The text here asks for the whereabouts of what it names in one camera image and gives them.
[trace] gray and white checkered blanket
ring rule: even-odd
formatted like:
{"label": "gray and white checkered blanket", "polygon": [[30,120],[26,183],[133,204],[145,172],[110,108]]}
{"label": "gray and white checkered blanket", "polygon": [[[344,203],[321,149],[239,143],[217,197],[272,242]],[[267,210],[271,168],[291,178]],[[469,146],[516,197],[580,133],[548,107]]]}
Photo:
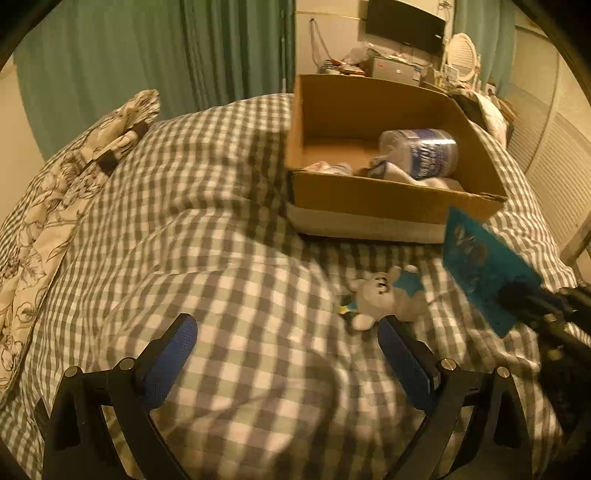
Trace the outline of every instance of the gray and white checkered blanket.
{"label": "gray and white checkered blanket", "polygon": [[[298,236],[285,218],[289,123],[288,95],[182,116],[155,124],[115,170],[72,240],[0,411],[0,434],[32,479],[43,457],[33,408],[39,398],[52,405],[64,369],[137,356],[181,312],[198,320],[199,340],[152,415],[192,478],[381,478],[422,414],[389,372],[375,330],[351,331],[336,308],[348,281],[407,263],[431,302],[428,318],[410,325],[416,338],[466,369],[509,366],[534,467],[547,463],[560,428],[534,382],[532,332],[519,326],[498,338],[443,268],[439,247]],[[516,163],[475,128],[509,194],[491,230],[548,288],[574,285]],[[29,201],[4,224],[0,259]]]}

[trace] television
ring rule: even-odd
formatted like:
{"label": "television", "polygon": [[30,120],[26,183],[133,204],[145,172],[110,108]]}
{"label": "television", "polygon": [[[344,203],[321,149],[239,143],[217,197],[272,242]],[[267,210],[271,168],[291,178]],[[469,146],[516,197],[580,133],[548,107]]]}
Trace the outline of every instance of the television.
{"label": "television", "polygon": [[396,0],[369,0],[365,32],[440,57],[445,20]]}

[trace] stuffed animal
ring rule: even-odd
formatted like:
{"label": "stuffed animal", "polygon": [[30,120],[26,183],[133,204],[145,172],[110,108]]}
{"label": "stuffed animal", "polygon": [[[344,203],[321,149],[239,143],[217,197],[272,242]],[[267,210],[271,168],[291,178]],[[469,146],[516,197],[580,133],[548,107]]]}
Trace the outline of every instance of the stuffed animal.
{"label": "stuffed animal", "polygon": [[351,282],[352,294],[344,296],[340,315],[355,330],[369,330],[386,315],[412,322],[428,310],[425,289],[417,267],[392,267],[364,280]]}

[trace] power cord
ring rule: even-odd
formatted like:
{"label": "power cord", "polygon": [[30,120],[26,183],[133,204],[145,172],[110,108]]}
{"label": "power cord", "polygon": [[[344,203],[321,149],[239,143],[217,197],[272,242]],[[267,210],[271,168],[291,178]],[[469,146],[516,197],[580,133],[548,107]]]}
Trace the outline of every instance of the power cord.
{"label": "power cord", "polygon": [[439,15],[439,11],[443,10],[445,15],[445,22],[446,24],[450,21],[450,10],[453,8],[453,5],[448,0],[443,0],[437,4],[437,15]]}
{"label": "power cord", "polygon": [[321,54],[319,49],[316,45],[316,37],[318,35],[318,39],[326,52],[329,60],[332,60],[333,56],[329,53],[329,49],[326,47],[326,43],[324,43],[324,39],[322,38],[322,34],[320,33],[320,27],[318,26],[318,22],[315,18],[310,18],[310,42],[312,43],[312,61],[316,64],[317,68],[321,68],[324,62],[321,60]]}

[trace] blue tag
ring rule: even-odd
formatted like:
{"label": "blue tag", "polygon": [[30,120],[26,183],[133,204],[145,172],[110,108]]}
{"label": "blue tag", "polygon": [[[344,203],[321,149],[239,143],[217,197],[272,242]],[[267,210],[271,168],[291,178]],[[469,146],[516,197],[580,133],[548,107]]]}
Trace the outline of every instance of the blue tag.
{"label": "blue tag", "polygon": [[406,270],[400,272],[398,280],[392,284],[395,288],[401,288],[404,290],[409,297],[412,297],[419,290],[423,290],[423,284],[421,278],[416,273],[410,273]]}
{"label": "blue tag", "polygon": [[517,322],[497,302],[501,287],[519,281],[537,289],[542,283],[519,255],[455,207],[447,221],[443,266],[499,337]]}

